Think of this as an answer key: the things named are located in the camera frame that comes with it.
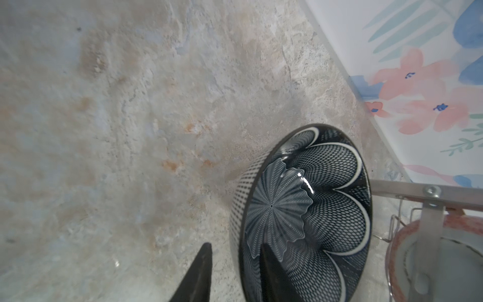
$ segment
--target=bowl rim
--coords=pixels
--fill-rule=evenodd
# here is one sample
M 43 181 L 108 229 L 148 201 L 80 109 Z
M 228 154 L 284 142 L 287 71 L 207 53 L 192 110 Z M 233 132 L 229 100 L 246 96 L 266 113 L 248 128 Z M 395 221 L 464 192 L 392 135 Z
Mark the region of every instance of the bowl rim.
M 305 126 L 298 127 L 297 129 L 293 130 L 292 132 L 290 132 L 289 134 L 287 134 L 286 136 L 284 136 L 281 140 L 279 140 L 278 143 L 275 145 L 275 147 L 269 152 L 269 154 L 267 155 L 267 157 L 264 159 L 263 164 L 258 169 L 258 172 L 256 173 L 256 176 L 255 176 L 255 178 L 253 180 L 253 183 L 252 183 L 252 185 L 250 187 L 250 192 L 248 193 L 248 196 L 247 196 L 247 199 L 246 199 L 245 208 L 243 209 L 243 216 L 241 218 L 241 224 L 240 224 L 240 236 L 239 236 L 240 239 L 238 241 L 238 253 L 237 253 L 237 256 L 238 256 L 238 269 L 239 269 L 239 272 L 240 272 L 241 288 L 243 290 L 243 295 L 244 295 L 246 301 L 250 301 L 250 300 L 248 300 L 248 297 L 249 296 L 248 296 L 248 293 L 246 292 L 246 289 L 245 289 L 245 278 L 244 278 L 245 275 L 244 275 L 244 268 L 243 268 L 243 244 L 242 243 L 243 243 L 243 241 L 245 239 L 245 228 L 244 228 L 244 225 L 245 225 L 245 222 L 246 222 L 246 216 L 247 216 L 247 212 L 248 212 L 249 205 L 250 205 L 250 203 L 252 202 L 252 199 L 253 199 L 253 193 L 255 191 L 255 188 L 256 188 L 258 179 L 262 176 L 263 171 L 265 171 L 265 169 L 267 168 L 267 166 L 268 166 L 271 158 L 278 151 L 278 149 L 284 143 L 286 143 L 290 138 L 292 138 L 295 134 L 297 134 L 298 132 L 303 131 L 304 129 L 308 129 L 310 127 L 317 127 L 317 128 L 324 128 L 325 127 L 325 128 L 330 128 L 330 129 L 336 130 L 338 133 L 342 134 L 350 142 L 350 146 L 352 146 L 357 151 L 357 153 L 359 154 L 359 156 L 361 158 L 361 161 L 362 161 L 362 170 L 361 170 L 361 173 L 364 173 L 365 174 L 367 188 L 368 188 L 368 192 L 369 192 L 369 200 L 370 200 L 370 222 L 371 222 L 370 228 L 369 228 L 369 237 L 371 237 L 371 235 L 372 235 L 372 214 L 373 214 L 372 212 L 373 212 L 373 210 L 372 210 L 372 194 L 371 194 L 371 189 L 370 189 L 370 180 L 369 180 L 369 175 L 367 173 L 366 165 L 364 163 L 364 160 L 362 158 L 362 155 L 359 152 L 359 149 L 356 147 L 356 145 L 350 139 L 350 137 L 347 134 L 345 134 L 345 132 L 343 132 L 339 128 L 334 127 L 332 125 L 323 124 L 323 123 L 313 123 L 313 124 L 307 124 Z M 367 243 L 367 247 L 370 248 L 370 240 Z M 364 272 L 364 269 L 366 268 L 366 263 L 367 263 L 367 258 L 366 258 L 366 261 L 364 262 L 364 267 L 362 269 L 361 275 Z M 359 285 L 359 282 L 360 282 L 360 278 L 357 281 L 357 284 L 356 284 L 355 288 L 357 288 L 357 286 Z

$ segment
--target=green leaf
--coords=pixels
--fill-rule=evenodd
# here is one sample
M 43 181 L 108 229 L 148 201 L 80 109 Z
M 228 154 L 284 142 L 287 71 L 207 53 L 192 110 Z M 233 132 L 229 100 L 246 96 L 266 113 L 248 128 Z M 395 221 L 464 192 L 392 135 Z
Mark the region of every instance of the green leaf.
M 406 39 L 412 33 L 426 25 L 429 21 L 431 21 L 436 15 L 438 14 L 438 10 L 432 9 L 425 13 L 422 13 L 414 20 L 411 20 L 406 25 L 398 29 L 395 33 L 393 33 L 389 38 L 387 38 L 384 42 L 382 42 L 379 46 L 374 49 L 372 53 L 377 54 L 388 47 L 393 46 L 394 44 Z
M 386 62 L 392 59 L 396 59 L 401 57 L 402 55 L 402 49 L 404 46 L 412 46 L 416 48 L 420 48 L 429 40 L 439 36 L 447 27 L 449 24 L 447 22 L 441 22 L 432 28 L 428 29 L 427 31 L 423 32 L 416 38 L 410 40 L 409 42 L 405 43 L 403 46 L 400 46 L 396 48 L 395 50 L 391 51 L 389 54 L 387 54 L 384 58 L 380 59 L 379 62 Z
M 384 8 L 380 13 L 378 13 L 366 26 L 362 29 L 366 29 L 368 27 L 373 26 L 376 23 L 381 22 L 382 20 L 386 19 L 390 14 L 398 10 L 401 6 L 403 6 L 408 0 L 394 0 L 391 4 L 389 4 L 386 8 Z
M 435 0 L 431 0 L 431 2 L 433 2 L 435 5 L 439 6 L 441 8 L 442 11 L 444 11 L 445 13 L 448 14 L 448 16 L 450 16 L 453 20 L 456 20 L 456 17 L 453 16 L 453 14 L 448 11 L 448 9 L 446 7 L 444 7 L 444 5 L 447 3 L 444 3 L 444 0 L 440 0 L 438 2 L 436 2 Z
M 399 11 L 397 14 L 392 16 L 389 20 L 382 24 L 382 26 L 369 38 L 368 42 L 376 40 L 391 29 L 394 29 L 396 26 L 406 21 L 419 8 L 423 1 L 424 0 L 416 1 L 415 3 L 411 4 L 410 6 L 406 7 L 405 9 Z

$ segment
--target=blue leaf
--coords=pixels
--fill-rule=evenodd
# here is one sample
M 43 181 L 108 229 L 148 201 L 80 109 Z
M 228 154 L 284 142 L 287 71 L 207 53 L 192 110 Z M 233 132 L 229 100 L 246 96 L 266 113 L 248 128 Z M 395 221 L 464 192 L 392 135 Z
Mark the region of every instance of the blue leaf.
M 369 38 L 368 42 L 371 42 L 371 41 L 379 38 L 380 36 L 384 35 L 388 31 L 390 31 L 391 29 L 393 29 L 396 26 L 398 26 L 399 24 L 401 24 L 402 22 L 406 21 L 419 8 L 419 6 L 421 5 L 421 3 L 423 3 L 423 1 L 424 0 L 416 1 L 415 3 L 406 7 L 405 9 L 400 11 L 399 13 L 392 16 L 389 20 L 386 21 L 386 23 L 384 23 L 381 26 L 381 28 L 379 28 L 372 35 L 372 37 Z
M 455 40 L 464 48 L 483 47 L 483 0 L 475 0 L 458 18 Z
M 387 16 L 395 12 L 399 7 L 403 6 L 408 0 L 394 0 L 391 4 L 389 4 L 386 8 L 384 8 L 380 13 L 378 13 L 366 26 L 362 29 L 366 29 L 368 27 L 373 26 L 376 23 L 381 22 Z
M 401 29 L 393 33 L 389 38 L 387 38 L 384 42 L 377 46 L 376 49 L 374 49 L 373 53 L 377 54 L 385 50 L 386 48 L 393 46 L 397 42 L 407 38 L 413 32 L 417 31 L 423 25 L 431 21 L 437 14 L 438 11 L 436 9 L 432 9 L 423 13 L 419 17 L 416 17 L 414 20 L 401 27 Z
M 441 22 L 441 23 L 431 27 L 427 31 L 423 32 L 422 34 L 420 34 L 416 38 L 410 40 L 405 45 L 420 48 L 421 46 L 423 46 L 424 44 L 429 42 L 429 40 L 439 36 L 445 29 L 448 28 L 448 25 L 449 24 L 446 23 L 446 22 Z M 384 58 L 380 59 L 379 62 L 385 62 L 385 61 L 389 61 L 389 60 L 401 57 L 402 48 L 405 45 L 398 47 L 395 50 L 391 51 Z
M 483 85 L 483 56 L 466 67 L 458 80 L 466 85 Z
M 453 180 L 456 181 L 462 187 L 483 188 L 482 174 L 456 175 L 456 176 L 453 176 Z
M 355 75 L 351 76 L 350 78 L 352 80 L 352 83 L 354 83 L 355 87 L 361 94 L 363 100 L 368 101 L 376 100 L 379 98 L 379 92 L 381 91 L 384 83 L 377 83 L 369 86 L 369 84 L 366 82 L 366 80 L 364 80 L 364 77 L 362 75 Z

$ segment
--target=stone surface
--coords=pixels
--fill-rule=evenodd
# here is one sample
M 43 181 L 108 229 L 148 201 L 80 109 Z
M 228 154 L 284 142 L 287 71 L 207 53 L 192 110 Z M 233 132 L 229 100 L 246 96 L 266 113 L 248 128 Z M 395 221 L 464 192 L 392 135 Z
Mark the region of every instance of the stone surface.
M 0 301 L 167 301 L 206 241 L 211 301 L 242 301 L 235 178 L 308 123 L 394 176 L 295 0 L 2 1 L 0 29 Z M 387 299 L 384 252 L 357 301 Z

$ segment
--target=pink flower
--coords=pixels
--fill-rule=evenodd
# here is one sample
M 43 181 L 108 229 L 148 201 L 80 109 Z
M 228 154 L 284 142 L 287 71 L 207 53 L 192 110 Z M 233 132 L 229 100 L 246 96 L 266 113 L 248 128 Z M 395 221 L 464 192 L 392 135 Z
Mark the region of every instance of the pink flower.
M 464 128 L 469 112 L 480 110 L 483 105 L 483 89 L 466 86 L 446 93 L 441 80 L 424 81 L 420 87 L 425 101 L 411 101 L 398 110 L 411 115 L 398 122 L 399 132 L 403 134 L 419 133 L 432 123 L 436 132 L 447 131 L 454 125 Z
M 379 117 L 391 117 L 387 111 L 383 110 L 383 104 L 381 102 L 365 102 L 367 108 L 369 109 L 369 112 L 372 115 L 377 115 Z
M 379 98 L 390 100 L 401 94 L 417 94 L 415 84 L 420 81 L 439 79 L 458 72 L 458 66 L 450 60 L 441 60 L 423 67 L 423 52 L 412 48 L 401 58 L 401 68 L 379 70 L 372 80 L 372 85 L 384 82 Z

